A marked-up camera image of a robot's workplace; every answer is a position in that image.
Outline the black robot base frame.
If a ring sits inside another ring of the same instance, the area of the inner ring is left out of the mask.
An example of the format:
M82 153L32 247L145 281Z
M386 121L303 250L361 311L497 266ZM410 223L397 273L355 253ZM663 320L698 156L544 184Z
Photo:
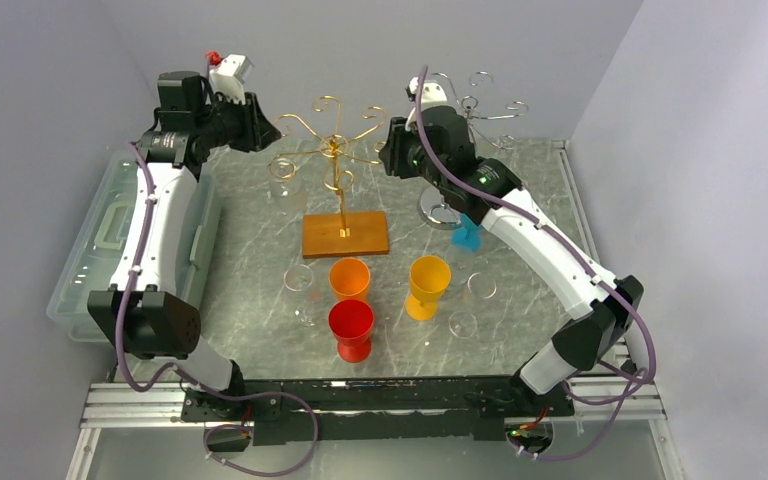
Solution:
M256 446L320 441L469 437L497 441L516 422L570 417L563 386L544 395L508 375L236 381L229 402L185 382L181 419L252 428Z

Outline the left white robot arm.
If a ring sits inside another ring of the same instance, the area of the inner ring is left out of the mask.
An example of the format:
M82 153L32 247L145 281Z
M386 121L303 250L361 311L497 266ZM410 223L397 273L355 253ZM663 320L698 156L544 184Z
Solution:
M126 246L108 287L87 299L133 390L147 392L174 371L208 392L208 407L224 420L246 409L242 372L202 337L197 307L177 294L176 269L185 215L211 151L259 152L281 137L244 84L243 74L220 67L159 76L153 124L128 146L138 173Z

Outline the gold wire rack wooden base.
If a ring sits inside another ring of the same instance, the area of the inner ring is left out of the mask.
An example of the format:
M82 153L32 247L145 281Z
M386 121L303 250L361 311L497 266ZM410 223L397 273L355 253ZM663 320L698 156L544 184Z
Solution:
M301 253L305 259L343 258L365 255L382 255L390 252L387 233L387 217L384 211L351 211L347 208L346 195L355 184L352 171L341 166L343 158L367 165L379 165L379 159L364 158L352 152L356 144L378 131L388 119L387 111L377 105L366 107L361 117L373 120L375 124L363 132L347 137L340 132L342 103L332 95L322 95L312 102L312 110L322 113L327 108L336 109L334 129L329 134L320 134L301 116L283 114L275 119L298 122L313 138L317 146L301 151L301 156L318 155L327 161L323 173L323 186L338 199L335 213L305 214L302 218Z

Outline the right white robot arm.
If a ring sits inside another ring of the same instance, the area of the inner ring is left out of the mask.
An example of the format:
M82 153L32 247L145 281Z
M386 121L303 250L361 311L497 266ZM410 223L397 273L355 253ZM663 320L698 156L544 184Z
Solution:
M391 119L379 152L388 175L421 177L444 202L510 247L536 272L570 316L512 379L517 411L534 415L550 391L591 370L639 322L643 286L616 277L587 256L547 217L501 161L477 155L467 122L450 106L426 108L419 121Z

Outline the orange plastic wine glass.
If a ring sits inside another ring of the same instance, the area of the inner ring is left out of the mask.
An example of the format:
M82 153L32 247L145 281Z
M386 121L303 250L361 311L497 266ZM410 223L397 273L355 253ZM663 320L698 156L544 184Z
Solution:
M367 301L371 274L360 259L346 257L337 260L329 271L329 284L338 301Z

